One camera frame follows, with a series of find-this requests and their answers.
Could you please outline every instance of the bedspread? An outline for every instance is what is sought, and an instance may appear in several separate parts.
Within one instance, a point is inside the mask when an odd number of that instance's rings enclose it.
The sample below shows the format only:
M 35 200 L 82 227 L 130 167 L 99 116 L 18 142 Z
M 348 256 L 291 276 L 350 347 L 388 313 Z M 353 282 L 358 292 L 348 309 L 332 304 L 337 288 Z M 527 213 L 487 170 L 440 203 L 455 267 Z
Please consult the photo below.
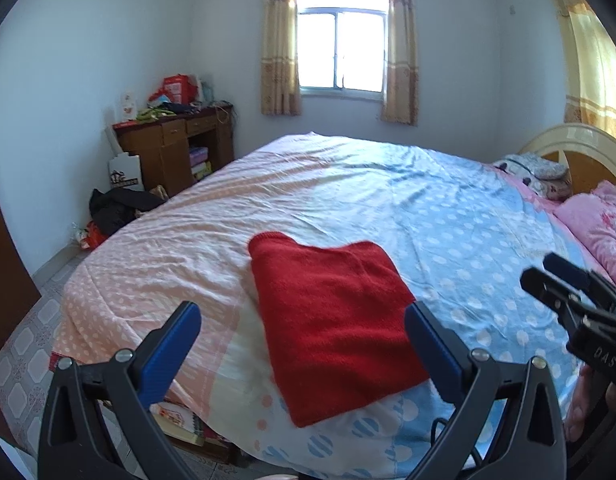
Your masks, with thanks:
M 194 301 L 203 326 L 172 385 L 173 399 L 268 462 L 318 478 L 404 477 L 429 448 L 432 420 L 448 417 L 451 406 L 428 381 L 294 427 L 269 364 L 248 240 L 273 230 L 321 247 L 376 242 L 412 293 L 469 347 L 507 361 L 546 357 L 565 408 L 578 363 L 566 352 L 556 316 L 518 279 L 548 251 L 580 266 L 597 263 L 522 193 L 493 168 L 412 146 L 284 137 L 94 251 L 65 288 L 55 350 L 86 363 L 107 360 L 137 346 L 181 301 Z M 482 452 L 499 404 L 480 436 Z

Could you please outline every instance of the window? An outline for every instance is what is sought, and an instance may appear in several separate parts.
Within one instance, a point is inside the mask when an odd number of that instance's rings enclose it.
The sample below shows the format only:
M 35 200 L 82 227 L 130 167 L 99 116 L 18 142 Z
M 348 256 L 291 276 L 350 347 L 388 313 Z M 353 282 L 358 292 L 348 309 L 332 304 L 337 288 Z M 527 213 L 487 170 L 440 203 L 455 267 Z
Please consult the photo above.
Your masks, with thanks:
M 389 0 L 297 0 L 297 5 L 302 89 L 379 97 Z

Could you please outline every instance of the box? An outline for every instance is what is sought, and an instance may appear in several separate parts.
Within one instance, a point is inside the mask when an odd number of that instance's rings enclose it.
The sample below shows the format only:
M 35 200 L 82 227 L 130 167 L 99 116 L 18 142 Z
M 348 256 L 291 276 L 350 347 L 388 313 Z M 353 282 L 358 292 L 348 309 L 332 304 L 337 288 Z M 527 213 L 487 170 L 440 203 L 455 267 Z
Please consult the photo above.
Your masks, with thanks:
M 163 79 L 163 89 L 172 94 L 175 103 L 188 105 L 197 98 L 197 85 L 190 82 L 190 76 L 177 74 Z
M 190 167 L 193 168 L 206 160 L 208 160 L 208 148 L 193 148 L 190 150 Z
M 139 156 L 121 153 L 108 162 L 108 170 L 110 171 L 110 185 L 112 187 L 126 187 L 133 191 L 145 191 L 141 179 Z
M 203 180 L 205 177 L 213 172 L 213 167 L 210 162 L 202 162 L 192 168 L 192 174 L 197 182 Z

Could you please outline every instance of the pillow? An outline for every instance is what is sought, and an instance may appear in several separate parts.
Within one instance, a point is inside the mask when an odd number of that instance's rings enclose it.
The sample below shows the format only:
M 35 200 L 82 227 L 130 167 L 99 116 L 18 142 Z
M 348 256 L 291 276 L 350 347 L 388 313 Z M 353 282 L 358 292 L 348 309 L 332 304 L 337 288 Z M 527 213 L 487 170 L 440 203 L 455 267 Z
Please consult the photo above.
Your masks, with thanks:
M 547 163 L 547 170 L 543 166 L 535 164 L 534 159 L 530 159 L 525 155 L 506 155 L 502 160 L 496 161 L 493 166 L 498 168 L 498 170 L 504 171 L 504 173 L 521 179 L 529 189 L 533 190 L 540 197 L 563 202 L 572 196 L 572 184 L 561 170 L 563 168 L 567 173 L 568 169 L 561 164 L 556 164 L 549 160 L 545 162 Z M 553 180 L 543 180 L 536 176 L 537 174 L 542 176 L 551 174 L 549 170 L 553 171 L 552 174 L 561 173 L 562 177 Z
M 592 193 L 575 195 L 554 215 L 604 267 L 616 284 L 616 187 L 603 181 Z

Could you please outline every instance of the wooden desk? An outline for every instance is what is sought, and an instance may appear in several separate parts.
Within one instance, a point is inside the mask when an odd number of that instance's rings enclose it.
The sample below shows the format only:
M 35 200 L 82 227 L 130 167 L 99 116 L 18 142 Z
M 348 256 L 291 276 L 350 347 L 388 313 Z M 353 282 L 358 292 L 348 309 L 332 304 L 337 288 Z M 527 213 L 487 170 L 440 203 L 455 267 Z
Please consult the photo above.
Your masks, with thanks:
M 208 148 L 213 171 L 234 160 L 232 105 L 204 108 L 196 114 L 133 124 L 115 131 L 121 148 L 139 155 L 145 188 L 161 184 L 170 196 L 195 183 L 190 166 L 191 147 Z

